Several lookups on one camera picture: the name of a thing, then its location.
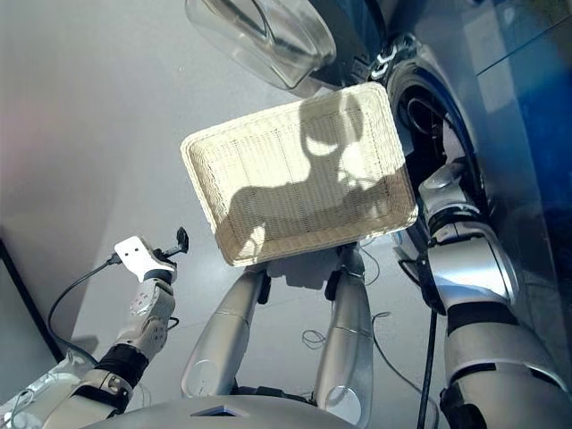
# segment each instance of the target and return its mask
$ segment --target robot forearm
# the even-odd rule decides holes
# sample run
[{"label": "robot forearm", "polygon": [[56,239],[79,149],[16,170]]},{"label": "robot forearm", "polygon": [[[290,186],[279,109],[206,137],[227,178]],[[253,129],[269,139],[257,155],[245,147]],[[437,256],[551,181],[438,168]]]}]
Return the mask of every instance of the robot forearm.
[{"label": "robot forearm", "polygon": [[512,264],[492,229],[445,165],[420,187],[432,236],[418,261],[424,298],[447,316],[451,428],[566,427],[572,402],[548,352],[509,306],[518,292]]},{"label": "robot forearm", "polygon": [[140,281],[129,318],[115,344],[55,409],[45,428],[78,428],[123,413],[149,362],[167,340],[175,308],[174,264],[157,259],[139,237],[119,243],[115,251]]}]

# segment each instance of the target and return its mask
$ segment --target washing machine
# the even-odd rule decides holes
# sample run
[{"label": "washing machine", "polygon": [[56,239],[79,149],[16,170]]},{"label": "washing machine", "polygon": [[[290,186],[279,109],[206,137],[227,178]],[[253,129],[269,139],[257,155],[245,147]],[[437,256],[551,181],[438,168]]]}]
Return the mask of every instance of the washing machine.
[{"label": "washing machine", "polygon": [[[517,269],[516,311],[572,388],[572,2],[188,0],[200,32],[270,84],[310,95],[377,80],[414,189],[463,178]],[[400,258],[422,221],[394,234]]]}]

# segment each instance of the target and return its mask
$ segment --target silver robot limb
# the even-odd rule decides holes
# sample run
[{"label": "silver robot limb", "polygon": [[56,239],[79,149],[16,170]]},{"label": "silver robot limb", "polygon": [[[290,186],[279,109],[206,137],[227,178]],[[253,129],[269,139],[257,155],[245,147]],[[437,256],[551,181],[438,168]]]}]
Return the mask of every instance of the silver robot limb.
[{"label": "silver robot limb", "polygon": [[419,188],[432,235],[418,263],[447,315],[450,427],[561,428],[572,402],[551,357],[509,309],[518,292],[509,257],[460,187],[462,167],[443,166]]},{"label": "silver robot limb", "polygon": [[181,389],[188,398],[231,393],[265,278],[263,265],[247,267],[211,315],[183,373]]},{"label": "silver robot limb", "polygon": [[319,408],[356,427],[367,427],[373,397],[372,325],[364,272],[356,246],[342,247],[332,320],[314,393]]}]

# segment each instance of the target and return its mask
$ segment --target wicker basket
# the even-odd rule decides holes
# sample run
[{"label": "wicker basket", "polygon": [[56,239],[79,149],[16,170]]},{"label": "wicker basket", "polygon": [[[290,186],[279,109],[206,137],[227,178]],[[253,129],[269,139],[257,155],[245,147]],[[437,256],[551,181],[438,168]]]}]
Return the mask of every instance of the wicker basket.
[{"label": "wicker basket", "polygon": [[330,248],[416,220],[387,94],[375,83],[202,130],[181,152],[230,265]]}]

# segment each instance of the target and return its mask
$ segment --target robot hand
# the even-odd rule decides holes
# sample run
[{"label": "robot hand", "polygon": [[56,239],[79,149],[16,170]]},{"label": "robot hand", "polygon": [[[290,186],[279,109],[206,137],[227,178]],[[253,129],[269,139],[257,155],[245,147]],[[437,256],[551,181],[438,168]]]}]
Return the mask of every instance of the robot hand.
[{"label": "robot hand", "polygon": [[512,305],[518,294],[510,258],[460,186],[463,168],[445,164],[419,187],[431,235],[419,275],[441,314],[469,302]]},{"label": "robot hand", "polygon": [[45,428],[83,427],[125,411],[133,388],[167,340],[167,325],[175,308],[172,283],[177,274],[176,264],[168,258],[189,249],[182,228],[177,239],[178,246],[166,252],[153,250],[140,237],[115,246],[127,269],[139,279],[127,323],[101,361],[50,415]]}]

